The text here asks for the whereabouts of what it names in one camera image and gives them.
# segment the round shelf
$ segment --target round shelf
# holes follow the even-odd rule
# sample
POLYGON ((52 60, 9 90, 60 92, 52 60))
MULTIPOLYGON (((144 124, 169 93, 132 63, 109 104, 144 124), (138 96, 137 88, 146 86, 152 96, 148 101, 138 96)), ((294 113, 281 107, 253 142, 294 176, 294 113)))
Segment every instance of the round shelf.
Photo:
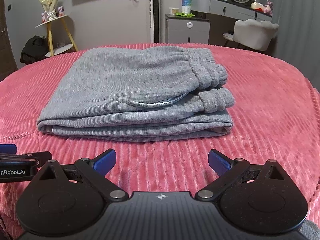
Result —
MULTIPOLYGON (((73 47, 72 44, 64 45, 63 47, 59 47, 53 50, 53 55, 56 56, 58 54, 61 54, 62 52, 67 51, 68 49, 71 49, 73 47)), ((46 57, 51 57, 50 51, 45 55, 46 57)))
POLYGON ((47 23, 49 23, 49 22, 52 22, 52 21, 61 19, 61 18, 66 17, 66 16, 68 16, 68 14, 62 15, 62 16, 60 16, 60 17, 57 17, 57 18, 53 19, 53 20, 50 20, 50 21, 46 21, 46 22, 44 22, 44 23, 41 23, 41 24, 37 25, 36 28, 38 28, 39 26, 45 25, 45 24, 47 24, 47 23))

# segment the pink bedspread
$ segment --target pink bedspread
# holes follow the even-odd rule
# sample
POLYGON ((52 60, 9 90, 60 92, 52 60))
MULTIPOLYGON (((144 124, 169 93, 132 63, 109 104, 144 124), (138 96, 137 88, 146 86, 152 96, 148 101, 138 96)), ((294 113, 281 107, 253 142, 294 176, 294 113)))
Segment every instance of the pink bedspread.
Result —
MULTIPOLYGON (((127 45, 143 49, 155 44, 127 45)), ((107 178, 124 190, 185 191, 193 194, 217 178, 208 165, 212 148, 230 158, 263 164, 277 159, 309 202, 308 219, 320 225, 319 93, 293 66, 259 53, 210 45, 217 63, 229 73, 226 87, 236 105, 228 109, 231 133, 219 138, 128 143, 46 135, 36 119, 60 79, 83 51, 63 54, 23 67, 0 83, 0 143, 15 143, 18 154, 50 151, 61 164, 93 158, 108 148, 117 163, 107 178)), ((15 203, 28 183, 0 185, 0 215, 7 232, 23 231, 15 203)))

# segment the blue gripper pad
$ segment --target blue gripper pad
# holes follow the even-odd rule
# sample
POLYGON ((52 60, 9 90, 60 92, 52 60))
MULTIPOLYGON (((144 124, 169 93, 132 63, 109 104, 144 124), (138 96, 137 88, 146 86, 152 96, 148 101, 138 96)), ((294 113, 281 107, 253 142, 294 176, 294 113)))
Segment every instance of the blue gripper pad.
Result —
POLYGON ((0 153, 16 154, 18 151, 15 144, 0 144, 0 153))
POLYGON ((218 153, 211 150, 208 155, 208 163, 210 167, 217 173, 219 176, 222 176, 228 170, 232 168, 231 162, 233 160, 229 159, 227 156, 221 154, 220 156, 218 153))
POLYGON ((113 149, 109 149, 99 156, 92 159, 89 165, 103 177, 108 174, 108 172, 116 164, 116 152, 113 149))

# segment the cabinet knob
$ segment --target cabinet knob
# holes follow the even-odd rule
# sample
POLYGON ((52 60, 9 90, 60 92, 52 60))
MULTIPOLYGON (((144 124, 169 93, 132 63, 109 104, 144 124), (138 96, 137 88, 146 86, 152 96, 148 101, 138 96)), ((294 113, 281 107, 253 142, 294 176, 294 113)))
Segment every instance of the cabinet knob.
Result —
POLYGON ((191 29, 191 28, 193 27, 193 23, 192 23, 192 22, 188 22, 188 23, 187 23, 187 27, 188 27, 189 29, 191 29))

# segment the pink stuffed animal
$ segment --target pink stuffed animal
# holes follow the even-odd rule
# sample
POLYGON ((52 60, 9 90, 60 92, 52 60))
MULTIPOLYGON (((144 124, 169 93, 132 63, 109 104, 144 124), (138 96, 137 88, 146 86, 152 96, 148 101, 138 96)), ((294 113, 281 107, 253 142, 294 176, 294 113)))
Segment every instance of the pink stuffed animal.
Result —
POLYGON ((273 11, 273 2, 270 2, 267 0, 267 5, 265 6, 263 12, 265 14, 272 16, 272 11, 273 11))

